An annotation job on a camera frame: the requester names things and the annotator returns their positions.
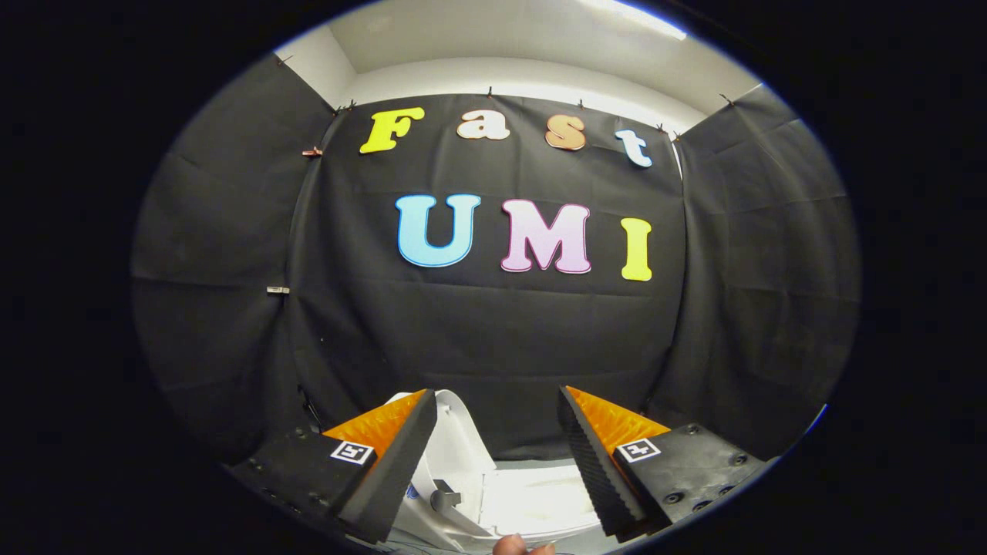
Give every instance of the yellow letter f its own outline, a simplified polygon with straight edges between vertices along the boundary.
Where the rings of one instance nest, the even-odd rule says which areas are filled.
[[[395,146],[398,146],[398,143],[391,139],[391,133],[403,137],[412,128],[412,119],[422,119],[424,117],[425,110],[421,108],[405,108],[404,110],[392,110],[390,112],[378,112],[374,114],[373,128],[370,129],[370,138],[367,139],[365,144],[360,146],[360,154],[391,150]]]

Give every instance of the white ceiling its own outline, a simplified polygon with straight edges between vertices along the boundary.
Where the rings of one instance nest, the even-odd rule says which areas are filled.
[[[539,59],[621,77],[707,115],[722,108],[720,93],[736,98],[759,83],[692,37],[580,0],[383,0],[329,26],[357,73],[440,58]]]

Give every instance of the white wall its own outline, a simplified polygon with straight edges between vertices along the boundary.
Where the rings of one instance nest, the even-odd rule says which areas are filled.
[[[448,58],[394,65],[356,76],[343,92],[358,104],[419,95],[485,94],[583,105],[667,131],[685,132],[706,115],[630,81],[560,63],[522,58]]]
[[[351,97],[344,91],[356,77],[356,71],[333,37],[329,24],[277,48],[274,53],[282,60],[286,59],[285,65],[334,108],[349,104]]]

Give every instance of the letter m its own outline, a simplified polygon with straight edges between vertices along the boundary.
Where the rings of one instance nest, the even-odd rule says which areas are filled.
[[[530,245],[542,270],[548,269],[561,247],[562,254],[556,262],[556,270],[566,274],[589,272],[585,233],[588,208],[566,204],[559,209],[552,227],[545,225],[542,214],[531,200],[506,200],[503,211],[510,215],[510,250],[507,258],[500,262],[501,268],[508,272],[531,270],[532,264],[527,256]]]

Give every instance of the ceiling light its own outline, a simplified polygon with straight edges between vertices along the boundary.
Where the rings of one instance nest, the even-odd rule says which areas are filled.
[[[579,2],[592,6],[594,8],[610,12],[615,15],[619,15],[631,21],[637,22],[649,29],[658,31],[663,35],[668,35],[674,37],[678,40],[684,40],[686,38],[685,32],[674,27],[673,25],[663,22],[656,18],[655,16],[649,14],[648,12],[643,12],[637,8],[632,8],[627,4],[621,4],[615,0],[578,0]]]

